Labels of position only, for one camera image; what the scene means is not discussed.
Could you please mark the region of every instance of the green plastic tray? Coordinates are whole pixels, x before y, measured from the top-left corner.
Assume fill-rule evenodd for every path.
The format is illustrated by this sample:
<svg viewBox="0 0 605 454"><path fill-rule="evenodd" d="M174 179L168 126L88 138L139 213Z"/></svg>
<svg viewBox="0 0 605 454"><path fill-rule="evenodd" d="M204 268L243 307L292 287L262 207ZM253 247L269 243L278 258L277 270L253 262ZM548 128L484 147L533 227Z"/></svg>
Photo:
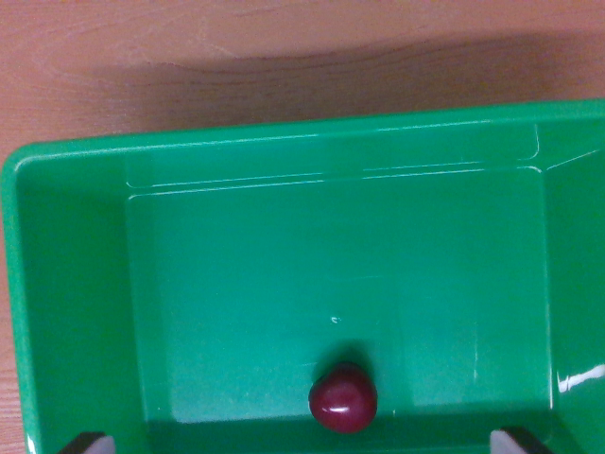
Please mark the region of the green plastic tray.
<svg viewBox="0 0 605 454"><path fill-rule="evenodd" d="M29 452L602 453L604 147L597 100L21 148ZM340 359L378 391L356 435L308 408Z"/></svg>

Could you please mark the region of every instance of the wooden table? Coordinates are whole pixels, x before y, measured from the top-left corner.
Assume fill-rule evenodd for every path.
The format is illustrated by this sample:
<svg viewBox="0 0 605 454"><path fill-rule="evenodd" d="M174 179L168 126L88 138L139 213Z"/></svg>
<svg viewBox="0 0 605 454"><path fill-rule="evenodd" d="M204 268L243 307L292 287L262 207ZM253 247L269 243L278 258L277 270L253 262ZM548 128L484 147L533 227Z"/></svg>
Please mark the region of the wooden table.
<svg viewBox="0 0 605 454"><path fill-rule="evenodd" d="M601 0L0 2L0 156L32 141L605 96ZM0 453L23 453L4 249Z"/></svg>

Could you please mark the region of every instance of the wooden surface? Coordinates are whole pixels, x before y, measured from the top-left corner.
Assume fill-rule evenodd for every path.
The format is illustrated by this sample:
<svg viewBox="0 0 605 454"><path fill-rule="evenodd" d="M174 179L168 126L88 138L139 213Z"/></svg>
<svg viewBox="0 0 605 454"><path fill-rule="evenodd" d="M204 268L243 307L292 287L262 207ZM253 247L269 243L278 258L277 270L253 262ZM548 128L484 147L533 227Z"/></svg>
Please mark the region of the wooden surface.
<svg viewBox="0 0 605 454"><path fill-rule="evenodd" d="M0 2L0 157L32 141L605 96L605 2ZM23 453L0 258L0 453Z"/></svg>

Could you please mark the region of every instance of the cherry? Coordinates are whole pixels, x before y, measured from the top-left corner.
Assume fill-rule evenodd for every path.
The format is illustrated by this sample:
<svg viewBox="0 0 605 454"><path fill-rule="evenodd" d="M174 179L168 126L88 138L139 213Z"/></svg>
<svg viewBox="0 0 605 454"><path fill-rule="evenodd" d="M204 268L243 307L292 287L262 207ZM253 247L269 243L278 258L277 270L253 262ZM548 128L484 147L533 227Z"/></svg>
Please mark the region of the cherry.
<svg viewBox="0 0 605 454"><path fill-rule="evenodd" d="M311 414L322 426L338 433L355 433L376 415L376 388L352 362L340 362L320 378L309 393Z"/></svg>

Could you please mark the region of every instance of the red cherry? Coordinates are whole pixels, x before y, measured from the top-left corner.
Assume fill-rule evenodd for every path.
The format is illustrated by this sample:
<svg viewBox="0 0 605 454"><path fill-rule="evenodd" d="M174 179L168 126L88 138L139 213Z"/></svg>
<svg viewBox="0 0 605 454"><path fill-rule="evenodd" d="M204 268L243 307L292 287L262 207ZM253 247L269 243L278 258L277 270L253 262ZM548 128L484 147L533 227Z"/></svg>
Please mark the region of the red cherry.
<svg viewBox="0 0 605 454"><path fill-rule="evenodd" d="M338 433L355 433L376 415L376 388L352 362L340 362L320 378L309 393L309 408L322 426Z"/></svg>

